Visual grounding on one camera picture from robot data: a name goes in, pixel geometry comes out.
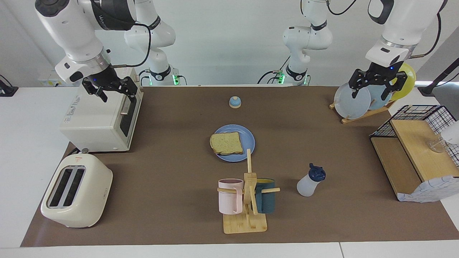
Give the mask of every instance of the toaster slot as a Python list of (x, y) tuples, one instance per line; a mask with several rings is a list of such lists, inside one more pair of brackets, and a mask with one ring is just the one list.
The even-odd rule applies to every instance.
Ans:
[(86, 171), (85, 166), (68, 166), (64, 168), (57, 180), (54, 190), (48, 199), (48, 207), (65, 208), (73, 203)]

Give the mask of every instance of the white mug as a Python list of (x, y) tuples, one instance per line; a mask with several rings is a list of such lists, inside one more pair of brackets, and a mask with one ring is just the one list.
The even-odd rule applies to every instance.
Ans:
[(218, 181), (219, 188), (236, 190), (236, 193), (218, 192), (218, 210), (226, 215), (242, 213), (242, 188), (244, 180), (227, 178)]

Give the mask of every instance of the brown table mat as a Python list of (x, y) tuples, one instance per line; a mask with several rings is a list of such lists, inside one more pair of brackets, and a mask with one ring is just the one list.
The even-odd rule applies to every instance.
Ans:
[[(335, 87), (146, 88), (131, 150), (97, 154), (113, 170), (100, 221), (70, 229), (39, 209), (23, 247), (415, 241), (459, 239), (441, 202), (398, 202), (369, 140), (384, 112), (343, 125)], [(231, 96), (242, 107), (228, 105)], [(217, 181), (242, 178), (246, 162), (217, 158), (209, 137), (236, 123), (255, 136), (253, 171), (276, 180), (276, 211), (264, 233), (225, 235)], [(312, 197), (296, 191), (308, 164), (327, 179)]]

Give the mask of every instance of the table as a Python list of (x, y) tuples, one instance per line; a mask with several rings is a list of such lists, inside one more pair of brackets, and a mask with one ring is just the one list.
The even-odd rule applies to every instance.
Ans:
[[(192, 245), (192, 246), (112, 246), (112, 247), (49, 247), (17, 248), (27, 230), (30, 219), (47, 187), (55, 167), (61, 159), (67, 140), (58, 132), (69, 102), (75, 94), (74, 88), (22, 88), (14, 98), (0, 99), (1, 131), (10, 132), (9, 138), (0, 141), (0, 193), (4, 198), (0, 202), (2, 221), (0, 222), (0, 256), (62, 256), (62, 252), (71, 252), (77, 257), (88, 254), (99, 257), (125, 257), (154, 253), (158, 257), (198, 257), (203, 253), (219, 257), (233, 257), (231, 252), (265, 253), (266, 257), (278, 257), (288, 254), (289, 257), (398, 257), (397, 253), (406, 252), (403, 257), (426, 257), (429, 252), (442, 254), (443, 257), (456, 257), (459, 241), (427, 242), (373, 242), (373, 243), (305, 243), (305, 244), (272, 244), (267, 248), (263, 244), (254, 245)], [(419, 96), (414, 90), (408, 97), (398, 102), (404, 104), (436, 104), (432, 98)], [(25, 125), (34, 125), (30, 130)], [(21, 143), (34, 140), (37, 144), (31, 148)], [(17, 174), (7, 171), (21, 171)], [(442, 200), (448, 214), (456, 226), (459, 225), (459, 196)], [(8, 212), (11, 207), (17, 212)]]

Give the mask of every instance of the white bottle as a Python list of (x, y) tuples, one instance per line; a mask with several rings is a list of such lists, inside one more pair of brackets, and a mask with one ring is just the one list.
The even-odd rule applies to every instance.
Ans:
[(322, 167), (316, 167), (312, 163), (309, 164), (309, 167), (311, 168), (309, 173), (297, 183), (298, 192), (306, 197), (314, 193), (316, 186), (325, 180), (326, 176)]

